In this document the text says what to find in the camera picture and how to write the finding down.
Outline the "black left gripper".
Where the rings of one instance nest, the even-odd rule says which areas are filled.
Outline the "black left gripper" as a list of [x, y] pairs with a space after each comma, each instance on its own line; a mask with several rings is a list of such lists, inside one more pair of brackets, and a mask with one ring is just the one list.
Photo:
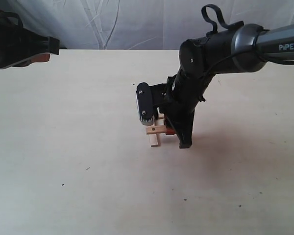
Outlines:
[[59, 51], [60, 40], [26, 29], [17, 13], [0, 9], [0, 69], [45, 63]]

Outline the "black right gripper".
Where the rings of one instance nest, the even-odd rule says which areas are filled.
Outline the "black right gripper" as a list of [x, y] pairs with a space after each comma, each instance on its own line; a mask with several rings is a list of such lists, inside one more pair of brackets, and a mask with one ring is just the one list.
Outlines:
[[151, 86], [153, 106], [164, 114], [166, 135], [177, 135], [181, 149], [192, 145], [195, 108], [215, 74], [191, 77], [180, 70], [166, 83]]

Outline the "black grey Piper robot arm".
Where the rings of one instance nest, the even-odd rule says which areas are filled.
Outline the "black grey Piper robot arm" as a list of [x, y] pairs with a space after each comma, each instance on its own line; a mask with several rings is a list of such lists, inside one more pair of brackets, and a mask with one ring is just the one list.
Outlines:
[[[181, 44], [177, 74], [165, 83], [137, 86], [139, 119], [151, 146], [166, 134], [176, 135], [181, 149], [191, 147], [195, 107], [204, 101], [215, 75], [257, 72], [268, 62], [294, 65], [294, 24], [272, 30], [242, 21], [227, 24], [219, 7], [209, 5], [216, 20], [209, 18], [207, 8], [201, 13], [212, 30]], [[25, 29], [18, 14], [0, 10], [0, 69], [46, 62], [59, 51], [58, 39]]]

